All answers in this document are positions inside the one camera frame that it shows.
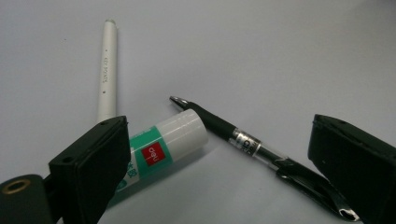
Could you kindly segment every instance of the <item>gray background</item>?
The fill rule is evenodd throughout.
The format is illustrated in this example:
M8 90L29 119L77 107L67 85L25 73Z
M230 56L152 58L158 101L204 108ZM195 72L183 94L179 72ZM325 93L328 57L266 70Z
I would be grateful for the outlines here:
M396 1L1 1L0 182L48 175L95 124L108 18L130 135L175 115L175 95L313 170L315 114L396 146ZM344 221L210 133L117 195L100 223Z

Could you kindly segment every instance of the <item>glue stick cap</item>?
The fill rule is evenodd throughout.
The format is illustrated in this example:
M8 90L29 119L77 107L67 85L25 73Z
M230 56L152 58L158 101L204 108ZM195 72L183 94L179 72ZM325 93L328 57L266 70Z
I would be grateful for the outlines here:
M207 143L207 131L195 111L188 109L156 125L173 161Z

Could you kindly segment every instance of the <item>red logo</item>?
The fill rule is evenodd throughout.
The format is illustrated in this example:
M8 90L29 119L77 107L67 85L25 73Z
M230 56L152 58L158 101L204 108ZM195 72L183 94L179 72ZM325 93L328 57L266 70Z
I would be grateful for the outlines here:
M153 165L165 158L165 154L163 153L163 149L161 148L159 142L143 148L142 154L148 166Z

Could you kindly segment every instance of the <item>white pen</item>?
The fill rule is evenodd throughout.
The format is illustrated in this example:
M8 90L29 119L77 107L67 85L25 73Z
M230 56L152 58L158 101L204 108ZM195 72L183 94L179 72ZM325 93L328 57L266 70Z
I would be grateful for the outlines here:
M101 64L97 122L116 117L117 26L113 20L105 22Z

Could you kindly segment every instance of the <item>screw hole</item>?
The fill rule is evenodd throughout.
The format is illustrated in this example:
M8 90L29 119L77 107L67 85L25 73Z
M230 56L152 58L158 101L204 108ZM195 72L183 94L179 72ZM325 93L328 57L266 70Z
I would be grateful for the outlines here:
M64 162L64 163L69 163L70 161L72 161L73 160L73 157L66 157L66 158L64 158L63 160L62 160L62 162Z
M30 183L31 182L28 179L15 180L14 182L7 184L2 191L4 194L17 193L26 189L30 185Z

